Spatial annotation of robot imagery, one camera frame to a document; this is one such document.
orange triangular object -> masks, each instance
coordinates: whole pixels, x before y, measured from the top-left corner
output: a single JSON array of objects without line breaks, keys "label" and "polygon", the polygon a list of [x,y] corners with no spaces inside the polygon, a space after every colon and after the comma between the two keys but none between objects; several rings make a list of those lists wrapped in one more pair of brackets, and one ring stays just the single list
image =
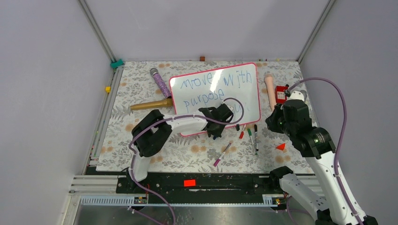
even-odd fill
[{"label": "orange triangular object", "polygon": [[276,148],[279,149],[279,150],[284,150],[285,149],[285,145],[286,145],[286,143],[283,143],[283,144],[277,146]]}]

gray floor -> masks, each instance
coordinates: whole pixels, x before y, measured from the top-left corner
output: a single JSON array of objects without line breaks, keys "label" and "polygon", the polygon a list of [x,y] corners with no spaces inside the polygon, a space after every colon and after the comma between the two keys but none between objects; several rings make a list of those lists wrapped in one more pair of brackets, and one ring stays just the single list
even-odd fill
[{"label": "gray floor", "polygon": [[[292,208],[299,209],[293,202]],[[132,214],[126,207],[81,206],[75,225],[155,225],[149,219]],[[287,213],[269,212],[265,207],[176,207],[178,225],[292,225]],[[164,224],[172,224],[168,207],[146,207],[141,212]],[[299,225],[313,225],[309,215],[293,213]]]}]

green marker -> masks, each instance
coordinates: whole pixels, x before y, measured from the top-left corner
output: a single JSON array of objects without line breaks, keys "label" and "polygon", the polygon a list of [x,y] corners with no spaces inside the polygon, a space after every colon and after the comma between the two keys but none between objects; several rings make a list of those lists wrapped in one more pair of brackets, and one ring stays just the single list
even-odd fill
[{"label": "green marker", "polygon": [[253,143],[253,139],[252,139],[252,132],[250,131],[249,128],[247,129],[247,132],[249,133],[250,141],[252,142],[252,147],[253,147],[253,150],[254,150],[254,154],[257,156],[258,154],[256,152],[256,148],[254,147],[254,143]]}]

tabletop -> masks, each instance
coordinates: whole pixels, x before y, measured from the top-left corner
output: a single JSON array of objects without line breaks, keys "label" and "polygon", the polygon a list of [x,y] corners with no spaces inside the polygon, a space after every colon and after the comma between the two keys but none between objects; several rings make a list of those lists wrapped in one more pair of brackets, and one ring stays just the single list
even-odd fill
[{"label": "tabletop", "polygon": [[[121,81],[117,90],[105,139],[98,159],[97,171],[120,171],[130,166],[133,153],[128,148],[132,140],[132,129],[151,110],[131,111],[130,105],[164,99],[161,90],[150,76],[149,70],[157,68],[164,82],[168,85],[170,77],[214,68],[242,64],[242,61],[128,61],[125,63]],[[255,62],[260,92],[261,119],[258,126],[258,156],[254,154],[249,135],[245,132],[239,139],[240,131],[234,128],[225,129],[222,137],[216,140],[207,134],[182,137],[172,134],[162,150],[151,158],[149,172],[184,172],[184,173],[268,173],[280,166],[288,166],[295,173],[313,173],[312,169],[293,148],[288,137],[271,132],[267,129],[265,118],[271,115],[268,90],[264,77],[271,74],[274,86],[292,85],[301,80],[299,64],[294,61]],[[306,91],[304,84],[296,90]],[[316,126],[315,115],[309,96],[306,100],[313,125]],[[159,108],[163,114],[175,114],[173,107]],[[251,130],[254,124],[248,124]],[[221,155],[226,145],[231,147],[217,167],[213,163]],[[286,143],[284,150],[276,149]]]}]

red border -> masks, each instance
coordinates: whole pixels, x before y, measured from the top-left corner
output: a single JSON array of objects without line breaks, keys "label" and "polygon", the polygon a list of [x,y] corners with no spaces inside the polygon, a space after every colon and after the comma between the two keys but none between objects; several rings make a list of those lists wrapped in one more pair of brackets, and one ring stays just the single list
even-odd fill
[{"label": "red border", "polygon": [[[257,65],[256,65],[254,62],[243,63],[243,64],[233,65],[233,66],[229,66],[229,67],[220,67],[220,68],[215,68],[215,69],[210,69],[210,70],[204,70],[204,71],[199,71],[199,72],[190,73],[190,74],[183,74],[183,75],[172,76],[172,77],[168,80],[168,86],[170,87],[171,99],[173,100],[173,105],[175,105],[175,102],[174,102],[174,98],[173,98],[173,89],[171,88],[171,85],[170,85],[170,80],[171,80],[171,79],[177,78],[177,77],[181,77],[181,76],[189,76],[189,75],[193,75],[193,74],[200,74],[200,73],[215,71],[215,70],[218,70],[218,69],[227,69],[227,68],[239,67],[239,66],[244,66],[244,65],[249,65],[249,64],[253,64],[253,65],[255,66],[255,68],[256,68],[257,99],[259,100],[259,110],[260,110],[260,118],[259,118],[258,120],[256,120],[256,121],[249,122],[249,123],[255,123],[255,122],[260,121],[260,120],[261,120],[261,105],[260,105],[259,77],[258,77],[258,75],[257,75]],[[192,134],[192,135],[198,135],[198,134],[203,134],[203,133],[206,133],[206,131],[205,131],[205,132],[195,133],[195,134]]]}]

